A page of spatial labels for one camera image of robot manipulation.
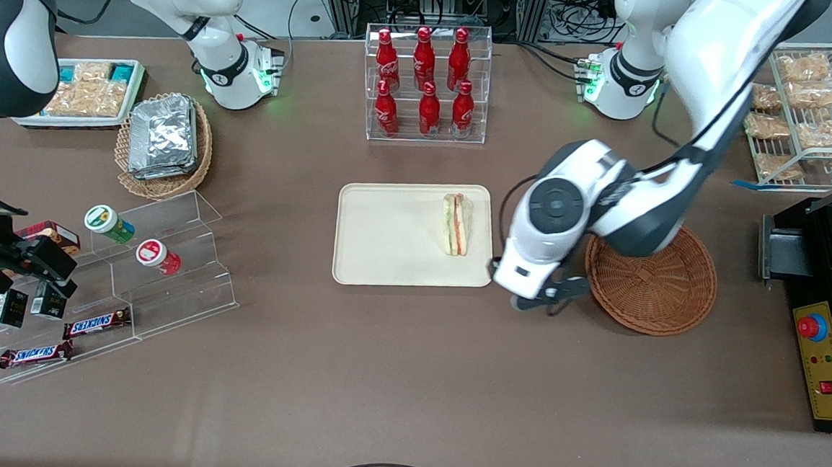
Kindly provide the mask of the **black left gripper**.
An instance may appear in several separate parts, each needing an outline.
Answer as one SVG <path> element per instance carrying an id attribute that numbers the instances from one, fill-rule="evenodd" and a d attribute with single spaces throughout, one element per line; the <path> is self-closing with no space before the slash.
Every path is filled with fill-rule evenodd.
<path id="1" fill-rule="evenodd" d="M 591 287 L 586 277 L 573 276 L 562 280 L 549 278 L 535 298 L 527 299 L 527 297 L 512 295 L 510 304 L 515 310 L 520 311 L 543 307 L 546 310 L 546 316 L 555 317 L 574 300 L 584 295 L 587 296 L 590 292 Z"/>

